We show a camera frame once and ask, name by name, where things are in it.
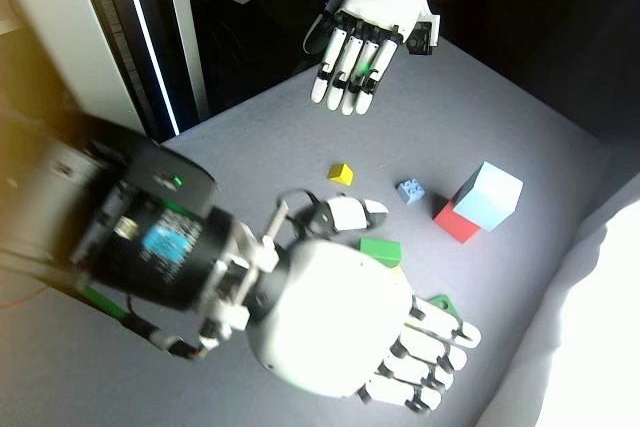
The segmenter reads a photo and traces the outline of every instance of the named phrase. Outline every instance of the blue label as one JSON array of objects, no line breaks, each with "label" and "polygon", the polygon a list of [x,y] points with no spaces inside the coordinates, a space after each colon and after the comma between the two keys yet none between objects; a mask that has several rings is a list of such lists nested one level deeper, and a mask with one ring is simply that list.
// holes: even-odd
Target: blue label
[{"label": "blue label", "polygon": [[145,249],[170,262],[181,263],[190,250],[189,239],[161,225],[154,225],[142,241]]}]

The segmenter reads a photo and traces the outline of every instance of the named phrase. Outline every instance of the green wire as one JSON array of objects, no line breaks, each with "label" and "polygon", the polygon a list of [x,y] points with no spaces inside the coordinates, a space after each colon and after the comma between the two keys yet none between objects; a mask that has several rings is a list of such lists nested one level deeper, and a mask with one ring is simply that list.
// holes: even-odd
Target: green wire
[{"label": "green wire", "polygon": [[104,295],[91,287],[85,287],[81,294],[98,309],[118,321],[121,321],[129,315],[126,310],[122,309],[119,305],[107,299]]}]

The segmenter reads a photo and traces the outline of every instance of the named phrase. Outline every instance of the yellow block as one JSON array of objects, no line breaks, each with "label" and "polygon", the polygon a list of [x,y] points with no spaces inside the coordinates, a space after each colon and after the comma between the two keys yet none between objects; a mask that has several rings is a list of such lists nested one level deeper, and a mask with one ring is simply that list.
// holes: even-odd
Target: yellow block
[{"label": "yellow block", "polygon": [[327,179],[344,185],[353,182],[353,170],[347,164],[333,164],[329,169]]}]

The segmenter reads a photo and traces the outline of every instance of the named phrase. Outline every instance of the green block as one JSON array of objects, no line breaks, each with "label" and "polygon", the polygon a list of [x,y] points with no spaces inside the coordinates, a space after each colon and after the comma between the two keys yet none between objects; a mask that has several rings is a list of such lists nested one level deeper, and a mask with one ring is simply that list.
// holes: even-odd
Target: green block
[{"label": "green block", "polygon": [[429,301],[430,304],[435,305],[436,307],[441,308],[445,312],[449,312],[451,315],[458,316],[458,311],[451,303],[451,300],[446,295],[439,295],[434,297]]},{"label": "green block", "polygon": [[402,245],[391,240],[360,239],[360,252],[373,257],[387,267],[397,267],[402,260]]}]

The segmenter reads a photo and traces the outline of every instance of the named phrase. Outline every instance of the table surface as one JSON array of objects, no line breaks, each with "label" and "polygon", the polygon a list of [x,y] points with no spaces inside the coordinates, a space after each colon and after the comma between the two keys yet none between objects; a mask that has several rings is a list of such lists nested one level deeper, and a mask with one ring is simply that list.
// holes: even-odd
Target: table surface
[{"label": "table surface", "polygon": [[[417,294],[448,294],[483,333],[441,406],[425,420],[405,408],[308,394],[262,369],[242,334],[190,364],[51,292],[0,312],[3,425],[472,424],[586,214],[608,152],[446,41],[432,57],[399,52],[365,116],[311,103],[314,76],[315,70],[304,72],[168,145],[214,175],[218,205],[256,234],[275,197],[291,188],[385,203],[388,221],[369,235],[400,241],[402,267]],[[454,194],[485,160],[522,179],[524,189],[511,217],[461,245],[431,220],[433,200]],[[355,171],[350,187],[326,179],[337,162]],[[395,186],[408,178],[427,193],[407,206]],[[30,280],[9,280],[31,287]],[[197,329],[194,316],[137,305],[187,338]]]}]

